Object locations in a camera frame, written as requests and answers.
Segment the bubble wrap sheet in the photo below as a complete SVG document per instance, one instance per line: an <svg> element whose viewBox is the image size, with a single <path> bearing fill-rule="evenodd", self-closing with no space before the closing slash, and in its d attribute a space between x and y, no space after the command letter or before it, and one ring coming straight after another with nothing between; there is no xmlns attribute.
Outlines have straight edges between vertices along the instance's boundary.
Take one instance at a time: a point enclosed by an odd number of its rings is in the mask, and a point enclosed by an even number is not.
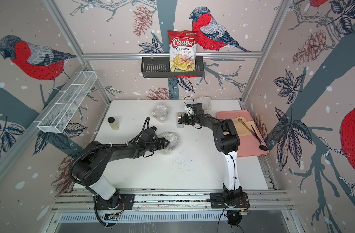
<svg viewBox="0 0 355 233"><path fill-rule="evenodd" d="M169 107L164 104L159 104L152 110L152 115L160 123L165 123L167 121L168 111Z"/></svg>
<svg viewBox="0 0 355 233"><path fill-rule="evenodd" d="M195 102L202 103L202 109L205 113L211 111L211 98L209 96L198 97Z"/></svg>
<svg viewBox="0 0 355 233"><path fill-rule="evenodd" d="M162 154L169 155L176 150L179 145L179 137L176 133L165 132L161 134L160 137L163 137L169 141L168 146L160 151Z"/></svg>

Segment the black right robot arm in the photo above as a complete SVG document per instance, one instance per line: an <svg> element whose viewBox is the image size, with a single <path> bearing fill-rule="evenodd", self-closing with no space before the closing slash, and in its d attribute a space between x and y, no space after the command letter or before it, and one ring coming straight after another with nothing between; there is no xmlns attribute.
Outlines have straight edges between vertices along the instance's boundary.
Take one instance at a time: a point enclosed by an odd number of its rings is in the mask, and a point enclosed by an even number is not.
<svg viewBox="0 0 355 233"><path fill-rule="evenodd" d="M210 114L184 114L178 122L184 125L206 127L212 130L213 140L217 150L224 154L226 175L223 183L223 197L227 205L243 197L237 169L237 155L240 138L231 119L217 119Z"/></svg>

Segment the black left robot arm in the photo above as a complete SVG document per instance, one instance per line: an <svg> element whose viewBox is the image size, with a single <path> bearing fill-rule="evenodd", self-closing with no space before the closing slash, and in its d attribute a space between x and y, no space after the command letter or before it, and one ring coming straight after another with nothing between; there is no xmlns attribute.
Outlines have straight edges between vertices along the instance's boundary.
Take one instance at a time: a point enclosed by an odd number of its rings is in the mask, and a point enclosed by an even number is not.
<svg viewBox="0 0 355 233"><path fill-rule="evenodd" d="M169 140L157 136L140 136L125 144L101 144L93 141L73 160L68 177L88 189L95 198L105 202L107 208L115 209L120 204L120 197L117 188L103 175L108 163L145 157L147 152L153 155L169 144Z"/></svg>

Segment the gold spoon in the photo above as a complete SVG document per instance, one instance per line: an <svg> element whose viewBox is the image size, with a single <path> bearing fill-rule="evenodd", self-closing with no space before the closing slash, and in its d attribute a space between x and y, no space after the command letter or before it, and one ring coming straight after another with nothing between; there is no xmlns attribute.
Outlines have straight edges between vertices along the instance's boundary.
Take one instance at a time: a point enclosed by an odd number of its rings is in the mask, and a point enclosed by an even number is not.
<svg viewBox="0 0 355 233"><path fill-rule="evenodd" d="M250 129L241 118L238 118L238 122L240 122L252 135L255 136L254 131Z"/></svg>

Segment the glass jar black lid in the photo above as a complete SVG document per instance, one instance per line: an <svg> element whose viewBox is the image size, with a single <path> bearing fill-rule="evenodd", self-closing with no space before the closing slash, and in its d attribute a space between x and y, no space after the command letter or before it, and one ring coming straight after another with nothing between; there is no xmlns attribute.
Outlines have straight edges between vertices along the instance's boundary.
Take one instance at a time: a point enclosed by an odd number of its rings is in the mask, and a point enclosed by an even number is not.
<svg viewBox="0 0 355 233"><path fill-rule="evenodd" d="M109 117L109 118L107 119L107 121L108 121L108 123L109 123L109 125L110 125L110 127L111 127L112 130L119 130L119 122L117 121L116 118L114 118L114 117Z"/></svg>

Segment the pink plastic tray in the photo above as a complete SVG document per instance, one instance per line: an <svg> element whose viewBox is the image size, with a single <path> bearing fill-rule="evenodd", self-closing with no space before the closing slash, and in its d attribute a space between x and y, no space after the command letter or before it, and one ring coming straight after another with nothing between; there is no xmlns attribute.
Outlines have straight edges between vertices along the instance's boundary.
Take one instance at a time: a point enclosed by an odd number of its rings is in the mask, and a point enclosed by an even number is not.
<svg viewBox="0 0 355 233"><path fill-rule="evenodd" d="M217 112L216 117L219 119L232 119L239 116L247 116L252 117L251 114L246 110L236 110L236 111L224 111L224 112ZM256 132L258 137L262 140L262 144L265 144L265 141L256 126ZM256 139L255 136L245 136L239 137L240 138L240 146L238 151L238 157L249 157L249 156L263 156L269 153L268 151L262 151L259 149L260 143Z"/></svg>

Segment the red cassava chips bag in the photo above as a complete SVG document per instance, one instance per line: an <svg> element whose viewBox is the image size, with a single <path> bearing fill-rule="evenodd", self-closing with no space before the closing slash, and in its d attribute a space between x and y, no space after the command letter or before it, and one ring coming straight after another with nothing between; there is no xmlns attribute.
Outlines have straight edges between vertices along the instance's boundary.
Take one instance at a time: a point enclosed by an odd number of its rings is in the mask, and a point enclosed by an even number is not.
<svg viewBox="0 0 355 233"><path fill-rule="evenodd" d="M171 72L196 70L197 31L167 31L169 39L169 68Z"/></svg>

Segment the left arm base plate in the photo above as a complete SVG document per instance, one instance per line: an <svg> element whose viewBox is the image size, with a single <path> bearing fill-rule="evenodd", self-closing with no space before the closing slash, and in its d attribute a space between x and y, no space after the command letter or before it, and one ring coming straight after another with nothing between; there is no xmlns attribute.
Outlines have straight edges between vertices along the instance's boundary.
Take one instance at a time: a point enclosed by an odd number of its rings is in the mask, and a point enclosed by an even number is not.
<svg viewBox="0 0 355 233"><path fill-rule="evenodd" d="M99 195L93 198L97 210L131 210L133 208L135 194L115 194L109 200L105 200Z"/></svg>

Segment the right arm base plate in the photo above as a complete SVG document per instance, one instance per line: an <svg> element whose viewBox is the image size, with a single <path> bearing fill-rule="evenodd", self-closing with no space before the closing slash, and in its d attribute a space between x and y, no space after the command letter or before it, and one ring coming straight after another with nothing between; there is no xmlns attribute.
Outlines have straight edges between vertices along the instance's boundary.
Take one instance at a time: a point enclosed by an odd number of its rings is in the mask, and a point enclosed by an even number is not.
<svg viewBox="0 0 355 233"><path fill-rule="evenodd" d="M225 196L223 193L210 193L209 202L212 209L228 208L250 208L250 203L247 193L243 192L241 196L237 195L234 198Z"/></svg>

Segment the white mesh wall shelf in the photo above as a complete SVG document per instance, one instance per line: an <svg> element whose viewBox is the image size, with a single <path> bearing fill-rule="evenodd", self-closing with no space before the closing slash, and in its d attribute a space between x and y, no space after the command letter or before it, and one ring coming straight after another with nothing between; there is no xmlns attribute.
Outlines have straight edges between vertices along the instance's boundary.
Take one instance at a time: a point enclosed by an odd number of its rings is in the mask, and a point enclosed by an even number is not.
<svg viewBox="0 0 355 233"><path fill-rule="evenodd" d="M77 72L69 86L59 92L59 99L39 122L38 129L44 133L63 133L97 79L93 71Z"/></svg>

